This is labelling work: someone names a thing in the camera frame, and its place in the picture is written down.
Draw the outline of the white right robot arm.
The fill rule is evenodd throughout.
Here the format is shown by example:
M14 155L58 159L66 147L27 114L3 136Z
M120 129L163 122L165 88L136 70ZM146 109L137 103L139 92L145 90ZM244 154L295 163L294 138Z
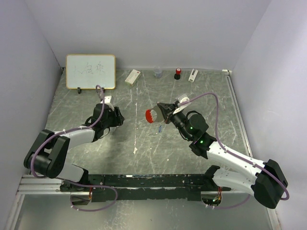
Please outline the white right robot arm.
M166 124L172 123L184 140L189 141L191 151L208 160L218 161L234 172L216 167L213 174L203 180L204 187L215 190L229 187L252 195L263 206L275 209L288 186L280 165L269 159L261 161L227 147L209 135L209 128L202 114L190 111L183 114L178 102L157 103Z

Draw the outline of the white stapler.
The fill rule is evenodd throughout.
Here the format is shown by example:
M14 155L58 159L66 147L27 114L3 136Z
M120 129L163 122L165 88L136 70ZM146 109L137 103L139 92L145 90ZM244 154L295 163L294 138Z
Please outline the white stapler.
M198 70L197 69L192 69L188 81L189 82L194 82L195 79L196 79L197 74L198 74Z

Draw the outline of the aluminium rail frame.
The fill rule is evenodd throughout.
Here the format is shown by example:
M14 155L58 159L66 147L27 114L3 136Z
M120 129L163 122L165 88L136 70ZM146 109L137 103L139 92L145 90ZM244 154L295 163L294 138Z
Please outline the aluminium rail frame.
M211 161L195 156L173 125L148 124L145 111L157 101L173 102L183 93L195 97L214 92L216 103L208 95L196 100L191 110L201 112L213 135L214 121L219 121L219 137L231 148L250 154L248 139L239 115L229 77L219 71L201 71L193 83L189 72L175 80L172 71L160 79L149 70L133 87L125 83L129 72L117 71L116 88L106 91L125 117L122 127L105 138L85 144L68 153L68 161L90 173L204 173ZM223 194L222 210L211 210L200 202L187 200L118 201L106 210L93 203L89 212L78 212L69 206L66 194L26 194L16 223L18 230L278 230L276 212L260 205L254 198L238 192Z

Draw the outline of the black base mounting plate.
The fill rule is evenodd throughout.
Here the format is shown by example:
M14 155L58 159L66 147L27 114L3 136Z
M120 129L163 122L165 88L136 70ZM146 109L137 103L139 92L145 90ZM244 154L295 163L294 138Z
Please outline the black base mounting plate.
M213 176L205 174L91 174L88 184L93 188L81 187L64 181L62 192L91 192L93 202L105 202L115 199L115 192L99 185L110 186L118 193L117 200L158 200L186 199L201 201L203 192L217 192L218 186Z

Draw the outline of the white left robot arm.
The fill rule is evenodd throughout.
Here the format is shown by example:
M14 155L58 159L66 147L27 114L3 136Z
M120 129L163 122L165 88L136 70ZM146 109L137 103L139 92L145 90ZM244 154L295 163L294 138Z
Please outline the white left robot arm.
M74 188L84 191L89 187L88 170L68 163L67 153L77 146L93 143L107 135L111 128L124 123L119 107L98 103L93 115L77 128L53 132L42 130L24 159L24 167L34 176L71 181Z

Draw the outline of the clear jar of paperclips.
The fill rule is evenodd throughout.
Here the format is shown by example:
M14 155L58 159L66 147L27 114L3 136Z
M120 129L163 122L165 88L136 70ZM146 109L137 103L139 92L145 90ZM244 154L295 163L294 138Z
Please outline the clear jar of paperclips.
M153 73L154 73L154 74L153 74L154 77L157 78L157 79L159 79L159 78L162 77L163 71L162 71L162 69L161 69L160 67L154 67Z

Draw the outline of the small whiteboard yellow frame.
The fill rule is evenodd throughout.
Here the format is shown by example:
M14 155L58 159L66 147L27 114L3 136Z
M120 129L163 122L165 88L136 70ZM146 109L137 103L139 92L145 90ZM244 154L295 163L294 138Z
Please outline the small whiteboard yellow frame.
M96 85L112 90L116 87L116 58L103 54L68 54L66 87L71 90L94 90Z

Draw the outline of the white cardboard box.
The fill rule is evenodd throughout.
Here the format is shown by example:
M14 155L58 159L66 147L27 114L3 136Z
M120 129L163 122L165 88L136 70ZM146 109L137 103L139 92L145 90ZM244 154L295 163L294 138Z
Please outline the white cardboard box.
M129 86L133 86L140 77L140 74L141 72L139 70L133 69L128 75L128 77L125 79L125 83Z

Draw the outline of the black whiteboard stand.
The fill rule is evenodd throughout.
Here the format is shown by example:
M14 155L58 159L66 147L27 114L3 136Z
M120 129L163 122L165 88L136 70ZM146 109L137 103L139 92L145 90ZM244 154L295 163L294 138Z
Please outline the black whiteboard stand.
M94 90L95 90L96 93L105 92L105 89L104 89L104 88L101 88L101 89L100 89L100 88L98 88L98 89L95 88ZM82 92L82 89L81 89L80 87L78 87L78 88L77 88L77 93L78 93L78 94L81 94L81 92Z

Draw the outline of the red black stamp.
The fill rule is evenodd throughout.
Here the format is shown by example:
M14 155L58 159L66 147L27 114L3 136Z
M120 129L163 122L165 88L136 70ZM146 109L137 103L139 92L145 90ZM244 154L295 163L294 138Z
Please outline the red black stamp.
M181 68L176 68L176 72L175 72L175 74L174 74L174 79L175 79L175 80L179 80L179 79L180 79L180 77L181 77L181 72L182 72Z

